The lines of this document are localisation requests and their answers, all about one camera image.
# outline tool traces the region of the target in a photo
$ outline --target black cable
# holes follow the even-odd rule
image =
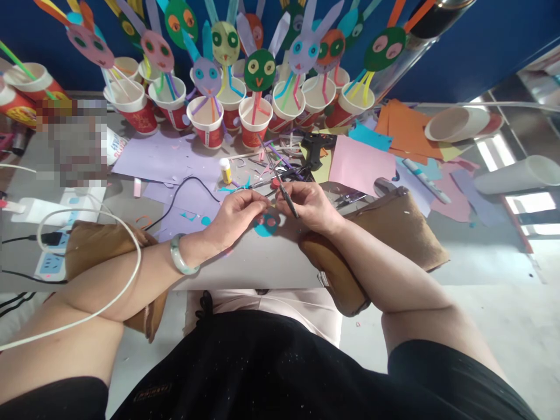
[[[3,317],[3,316],[4,316],[5,314],[7,314],[8,312],[11,312],[11,311],[13,311],[14,309],[19,308],[19,307],[22,305],[22,303],[27,302],[28,300],[33,299],[33,296],[35,296],[35,293],[36,293],[36,292],[33,292],[31,295],[29,295],[29,296],[26,297],[25,299],[20,300],[19,303],[18,303],[16,306],[12,306],[12,307],[6,309],[4,312],[1,312],[1,313],[0,313],[0,318]]]
[[[165,212],[165,214],[163,216],[161,216],[158,220],[156,220],[155,222],[153,222],[151,225],[147,226],[144,228],[145,231],[148,231],[149,229],[153,228],[157,223],[161,222],[165,216],[167,216],[169,214],[169,212],[171,211],[171,209],[173,208],[173,203],[175,202],[175,198],[177,197],[177,193],[179,192],[179,190],[181,189],[181,187],[183,185],[185,185],[185,183],[190,180],[190,179],[195,179],[198,182],[200,182],[202,184],[202,186],[204,187],[205,190],[207,190],[208,194],[210,194],[210,197],[213,198],[213,200],[215,202],[220,202],[220,200],[218,200],[216,197],[214,197],[214,195],[212,194],[212,191],[210,191],[208,189],[208,187],[206,185],[204,185],[204,183],[197,177],[195,176],[190,176],[190,177],[186,177],[183,182],[179,185],[179,187],[177,188],[177,190],[175,191],[175,193],[173,194],[173,199],[171,200],[171,204],[169,205],[169,209]]]
[[[18,275],[20,277],[25,277],[26,279],[30,279],[33,280],[37,283],[45,283],[45,284],[66,284],[68,283],[67,280],[60,280],[60,281],[55,281],[55,282],[50,282],[50,281],[46,281],[46,280],[41,280],[41,279],[37,279],[35,277],[31,277],[30,275],[27,274],[23,274],[23,273],[18,273],[16,271],[10,271],[10,270],[2,270],[2,272],[7,272],[8,274],[13,274],[13,275]]]

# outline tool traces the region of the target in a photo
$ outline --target pink paper sheet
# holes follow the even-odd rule
[[[391,180],[395,169],[394,155],[340,135],[328,180],[378,197],[373,183],[377,178]]]

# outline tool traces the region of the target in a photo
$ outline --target paper cup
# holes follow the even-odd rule
[[[281,64],[279,66],[276,66],[276,74],[277,74],[276,77],[277,77],[277,79],[274,81],[274,83],[272,85],[276,86],[280,82],[287,81],[288,78],[290,77],[291,72],[292,72],[292,69],[290,68],[289,64]],[[303,74],[299,79],[299,87],[300,88],[303,86],[303,82],[305,82],[305,74]]]
[[[37,128],[35,103],[5,83],[0,83],[0,113],[29,128]]]
[[[474,185],[483,194],[558,186],[560,166],[544,156],[529,156],[527,159],[476,177]]]
[[[243,96],[239,96],[234,92],[228,83],[222,93],[217,96],[217,99],[223,106],[223,122],[226,124],[227,130],[237,132],[239,131],[239,126],[235,126],[233,122],[239,116],[239,104],[245,99],[246,87],[245,83],[235,77],[232,78],[232,85],[240,91]]]
[[[13,66],[4,73],[4,81],[34,101],[49,99],[46,90],[57,99],[69,99],[64,89],[53,79],[44,65],[38,63],[24,63],[24,65],[37,80],[31,80],[18,66]]]
[[[350,81],[350,75],[348,74],[348,72],[345,69],[343,69],[342,67],[339,67],[338,68],[338,79],[335,80],[334,79],[335,70],[336,69],[332,69],[328,73],[328,78],[331,79],[334,82],[334,85],[337,88],[337,95],[340,95],[344,85],[346,85]]]
[[[304,130],[308,130],[315,124],[315,121],[323,113],[323,110],[329,105],[336,95],[336,87],[331,79],[327,78],[327,85],[325,92],[327,94],[327,102],[323,96],[323,75],[312,77],[303,84],[302,90],[305,96],[305,111],[296,118],[296,125],[301,126]],[[305,92],[306,88],[310,88],[315,84],[315,87],[310,91]]]
[[[152,103],[148,100],[142,85],[134,81],[122,80],[120,84],[111,82],[111,88],[115,98],[111,97],[109,88],[105,86],[103,96],[122,114],[123,117],[138,131],[140,134],[152,135],[158,129],[156,117],[153,115]]]
[[[261,139],[267,133],[268,123],[272,119],[272,105],[261,99],[260,107],[269,113],[267,116],[260,111],[257,111],[255,115],[255,124],[251,124],[253,121],[253,106],[254,99],[252,97],[245,98],[241,101],[239,105],[239,114],[241,117],[241,135],[243,137],[243,145],[249,149],[256,149],[261,146],[261,142],[258,140],[257,133],[261,135]]]
[[[187,116],[188,119],[191,120],[202,144],[208,149],[219,149],[222,147],[224,134],[222,130],[223,107],[220,102],[218,102],[218,106],[220,107],[221,116],[214,122],[212,122],[212,107],[214,107],[214,101],[212,99],[208,99],[204,106],[198,110],[196,115],[193,115],[193,111],[205,99],[207,99],[205,96],[200,96],[190,101],[187,106]]]
[[[424,129],[432,141],[455,143],[475,137],[490,123],[490,114],[479,108],[454,107],[436,114]]]
[[[274,110],[274,115],[276,116],[276,118],[273,118],[270,121],[270,124],[268,124],[268,129],[273,133],[279,133],[284,130],[291,121],[295,120],[305,110],[305,95],[303,94],[303,91],[300,87],[296,92],[296,96],[299,101],[299,108],[293,99],[293,93],[287,90],[284,95],[288,95],[288,101],[286,102],[284,110],[281,110],[281,107],[285,100],[285,96],[282,96],[278,99],[279,103],[277,103],[276,99],[274,98],[276,95],[282,92],[285,84],[286,82],[278,83],[272,91],[272,109]]]
[[[334,106],[332,114],[330,114],[325,120],[325,126],[327,128],[342,127],[343,125],[351,124],[357,116],[361,115],[364,111],[370,109],[375,103],[375,95],[371,89],[368,89],[366,105],[363,104],[363,90],[365,84],[361,85],[358,89],[356,95],[350,99],[352,93],[354,93],[354,88],[346,95],[346,91],[352,83],[347,83],[342,88],[342,92],[338,95],[338,101]]]
[[[156,89],[160,87],[159,81],[150,83],[148,87],[148,96],[151,100],[161,109],[167,120],[172,124],[173,128],[177,131],[184,130],[190,126],[183,122],[183,116],[187,115],[187,106],[185,105],[185,96],[187,94],[187,87],[181,79],[171,76],[179,97],[173,99],[171,91],[167,85],[167,80],[164,80],[162,91],[157,94]]]

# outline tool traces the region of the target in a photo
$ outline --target gray table surface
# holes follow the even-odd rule
[[[107,118],[107,125],[118,134],[125,136],[133,134],[131,127],[120,115],[109,113]],[[241,144],[240,138],[236,139],[233,146],[225,146],[218,151],[207,150],[201,144],[197,151],[217,158],[248,152]],[[466,151],[462,156],[484,167],[484,161],[476,147]],[[54,152],[45,142],[32,141],[21,165],[48,170],[49,167],[53,167],[53,161]],[[248,160],[246,162],[247,166],[239,169],[235,168],[235,163],[232,165],[234,178],[244,183],[247,175],[252,173],[255,182],[257,176],[253,168],[257,166]],[[50,179],[36,180],[34,174],[18,170],[8,189],[8,194],[14,201],[20,197],[36,197],[58,202],[64,189],[59,186],[56,173],[46,178]],[[152,220],[156,220],[163,214],[163,204],[147,198],[133,197],[131,178],[110,174],[107,182],[111,183],[111,186],[107,188],[104,203],[123,220],[134,223],[134,220],[142,215],[148,215]],[[348,190],[343,185],[333,183],[325,183],[323,188],[332,200]],[[265,186],[258,191],[266,194],[270,192],[270,188]],[[497,198],[493,200],[495,205],[504,211],[501,202]],[[344,212],[353,211],[365,204],[364,201],[350,205]],[[37,225],[10,223],[10,215],[1,213],[3,240],[36,232]],[[280,224],[276,234],[271,237],[260,237],[254,229],[249,229],[236,243],[231,255],[207,261],[196,276],[181,280],[175,285],[175,289],[320,287],[317,270],[298,248],[297,240],[305,231],[305,227],[299,221],[283,215],[278,216]],[[538,282],[533,261],[524,253],[523,242],[509,220],[498,226],[486,227],[474,212],[471,214],[471,219],[475,222],[474,227],[469,226],[468,223],[455,222],[437,212],[431,212],[429,215],[429,226],[451,256],[450,262],[433,273],[437,281],[444,285]],[[99,222],[113,223],[112,219],[103,215]],[[41,254],[37,244],[30,241],[2,246],[1,251],[3,269],[30,275],[34,272]],[[58,286],[37,284],[6,273],[0,275],[0,292],[49,291],[57,288]]]

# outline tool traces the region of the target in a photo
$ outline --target red paper cup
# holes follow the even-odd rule
[[[37,128],[35,103],[4,83],[0,83],[0,113],[29,128]]]
[[[323,75],[312,77],[303,84],[302,90],[305,95],[305,111],[296,118],[296,125],[299,125],[305,131],[313,128],[313,124],[322,115],[324,109],[334,100],[337,93],[334,82],[327,79],[325,93],[327,94],[327,102],[323,96]]]
[[[243,145],[249,149],[257,149],[261,146],[257,134],[260,134],[261,139],[264,139],[267,133],[268,123],[270,123],[272,119],[272,105],[263,99],[261,100],[260,107],[268,112],[268,115],[257,111],[255,115],[255,124],[252,124],[254,101],[252,97],[248,97],[243,99],[239,105]]]
[[[198,110],[198,112],[193,115],[193,111],[200,105],[202,101],[207,99],[206,103]],[[187,106],[187,117],[191,120],[191,123],[196,130],[199,139],[202,141],[208,149],[219,149],[222,147],[223,142],[223,130],[222,130],[222,120],[223,120],[223,107],[218,102],[220,107],[220,112],[216,112],[214,106],[214,101],[212,99],[206,98],[205,96],[200,96],[189,102]],[[214,117],[221,114],[215,121],[212,121],[212,108],[214,108]]]
[[[18,66],[13,66],[4,73],[4,80],[7,84],[25,93],[34,101],[50,99],[46,90],[51,92],[57,99],[69,99],[64,89],[53,79],[45,66],[38,63],[24,64],[37,79],[31,80],[22,69]]]
[[[300,87],[296,92],[299,108],[293,99],[292,92],[289,91],[286,91],[282,97],[278,98],[278,102],[276,101],[275,96],[282,92],[285,84],[286,82],[279,82],[272,91],[272,109],[276,118],[270,121],[268,129],[273,133],[280,133],[285,130],[293,120],[301,115],[306,106],[305,95]],[[282,110],[281,107],[284,105],[285,95],[288,95],[288,101]]]
[[[156,88],[160,85],[160,82],[153,82],[148,88],[148,96],[154,101],[154,103],[161,109],[167,120],[172,124],[173,128],[177,131],[184,130],[190,127],[190,124],[185,124],[183,122],[183,116],[187,115],[187,106],[185,105],[185,96],[187,94],[187,87],[183,81],[175,76],[171,76],[179,97],[173,99],[171,91],[167,85],[167,81],[164,81],[162,91],[157,94]]]
[[[234,124],[234,120],[239,116],[239,104],[245,99],[246,87],[245,84],[237,79],[232,78],[232,85],[235,89],[240,91],[243,96],[239,96],[233,89],[226,85],[222,93],[217,96],[220,104],[223,106],[223,122],[230,132],[238,132],[239,126]]]
[[[364,111],[370,109],[374,102],[375,102],[375,95],[373,94],[371,89],[367,91],[367,101],[366,105],[363,104],[363,90],[365,85],[361,85],[354,95],[353,98],[350,99],[350,92],[347,95],[347,90],[350,87],[351,83],[347,83],[342,88],[342,93],[338,95],[338,101],[334,106],[334,110],[332,114],[330,114],[327,119],[325,120],[325,126],[327,128],[334,128],[334,127],[342,127],[343,125],[352,124],[352,122],[361,115]]]
[[[103,89],[103,96],[114,105],[136,131],[144,135],[152,135],[158,131],[152,103],[148,100],[140,83],[122,80],[120,85],[117,82],[111,82],[111,88],[114,97],[111,96],[107,86]]]

